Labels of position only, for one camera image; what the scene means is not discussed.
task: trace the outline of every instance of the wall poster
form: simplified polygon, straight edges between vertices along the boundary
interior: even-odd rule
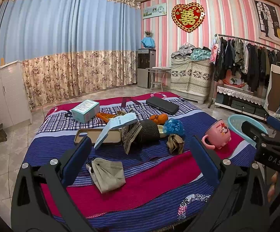
[[[167,3],[146,7],[143,10],[143,19],[167,15]]]
[[[280,45],[280,15],[276,5],[253,0],[258,20],[259,38]]]

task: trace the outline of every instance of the clothes rack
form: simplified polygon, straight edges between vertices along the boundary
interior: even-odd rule
[[[277,49],[277,48],[274,48],[274,47],[271,47],[269,45],[266,45],[266,44],[263,44],[263,43],[260,43],[260,42],[257,42],[257,41],[253,41],[253,40],[249,40],[249,39],[246,39],[246,38],[241,38],[241,37],[236,37],[236,36],[230,36],[230,35],[223,35],[223,34],[215,34],[215,37],[216,37],[216,42],[214,44],[216,44],[218,42],[218,39],[219,37],[227,37],[227,38],[234,38],[234,39],[240,39],[240,40],[243,40],[243,41],[247,41],[247,42],[250,42],[250,43],[255,43],[255,44],[258,44],[260,46],[266,46],[270,49],[273,49],[273,50],[276,50],[276,51],[279,51],[280,52],[280,49]],[[213,104],[213,94],[214,94],[214,72],[215,72],[215,65],[213,65],[213,69],[212,69],[213,73],[212,73],[212,81],[211,81],[211,100],[208,104],[208,108],[211,107],[211,105]]]

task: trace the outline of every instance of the striped blanket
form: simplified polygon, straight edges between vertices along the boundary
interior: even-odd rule
[[[179,111],[169,117],[180,119],[184,125],[184,153],[170,155],[166,139],[144,145],[140,151],[133,151],[129,155],[124,153],[121,145],[92,150],[88,160],[101,157],[121,161],[126,177],[123,187],[101,194],[84,164],[74,184],[67,187],[74,203],[95,228],[108,231],[151,231],[162,228],[197,213],[214,191],[202,177],[189,147],[192,145],[190,137],[196,135],[201,138],[216,119],[170,92],[134,97],[140,105],[129,101],[124,108],[120,107],[122,98],[100,100],[100,109],[114,113],[117,110],[128,111],[133,108],[139,120],[147,119],[153,114],[161,114],[159,110],[145,103],[145,100],[153,95],[179,105]],[[53,158],[59,158],[67,149],[75,147],[73,140],[79,128],[105,125],[97,118],[81,124],[65,117],[67,110],[77,104],[79,103],[57,106],[48,113],[28,149],[24,162],[32,166],[44,165]],[[227,147],[218,152],[219,157],[228,157],[236,165],[249,166],[254,158],[254,147],[235,133],[232,133],[232,139]],[[54,218],[64,222],[47,185],[42,185],[42,189]]]

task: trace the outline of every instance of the pink mug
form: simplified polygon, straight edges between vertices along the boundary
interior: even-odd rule
[[[205,135],[202,137],[201,141],[207,149],[221,149],[231,140],[230,131],[225,125],[222,119],[216,121],[211,127],[206,131]]]

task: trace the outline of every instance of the light blue box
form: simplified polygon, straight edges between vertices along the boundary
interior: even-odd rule
[[[83,124],[90,121],[98,112],[100,112],[100,104],[89,99],[71,109],[73,119]]]

